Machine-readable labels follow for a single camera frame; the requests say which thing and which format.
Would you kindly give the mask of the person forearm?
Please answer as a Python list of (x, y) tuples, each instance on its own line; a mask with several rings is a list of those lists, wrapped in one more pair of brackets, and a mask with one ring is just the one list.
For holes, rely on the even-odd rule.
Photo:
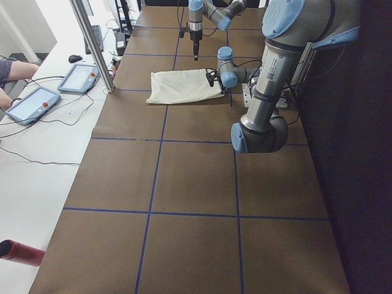
[(31, 79), (38, 71), (37, 64), (21, 61), (1, 60), (1, 83)]

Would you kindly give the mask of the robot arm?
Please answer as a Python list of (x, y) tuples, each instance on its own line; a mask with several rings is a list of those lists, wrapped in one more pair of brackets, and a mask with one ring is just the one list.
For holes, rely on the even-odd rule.
[(355, 41), (361, 1), (273, 1), (262, 21), (265, 49), (259, 70), (233, 64), (233, 50), (219, 49), (217, 71), (225, 88), (257, 76), (247, 113), (232, 125), (233, 149), (239, 153), (271, 153), (288, 137), (285, 119), (276, 109), (284, 84), (299, 63), (307, 43), (314, 49), (336, 48)]
[(200, 41), (203, 38), (203, 17), (211, 21), (216, 28), (226, 31), (232, 19), (245, 11), (246, 1), (224, 1), (228, 6), (223, 10), (218, 9), (212, 1), (190, 0), (188, 1), (189, 21), (186, 31), (190, 34), (193, 42), (194, 60), (198, 60)]

